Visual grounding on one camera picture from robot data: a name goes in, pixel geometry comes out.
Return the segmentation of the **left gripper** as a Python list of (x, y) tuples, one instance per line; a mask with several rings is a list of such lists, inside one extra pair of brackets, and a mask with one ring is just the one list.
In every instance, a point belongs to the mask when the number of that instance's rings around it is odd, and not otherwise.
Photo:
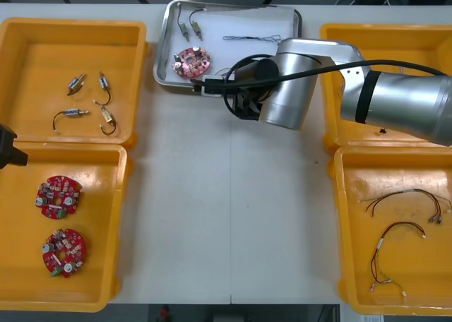
[(22, 150), (13, 146), (13, 141), (17, 135), (10, 128), (1, 125), (1, 168), (6, 165), (26, 166), (28, 155)]

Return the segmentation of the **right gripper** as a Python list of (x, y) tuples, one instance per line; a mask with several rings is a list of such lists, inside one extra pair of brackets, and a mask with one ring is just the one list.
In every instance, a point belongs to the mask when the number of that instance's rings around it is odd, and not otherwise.
[(227, 89), (227, 99), (231, 101), (232, 114), (241, 120), (258, 121), (261, 115), (262, 105), (259, 105), (260, 98), (263, 97), (263, 88), (252, 89)]

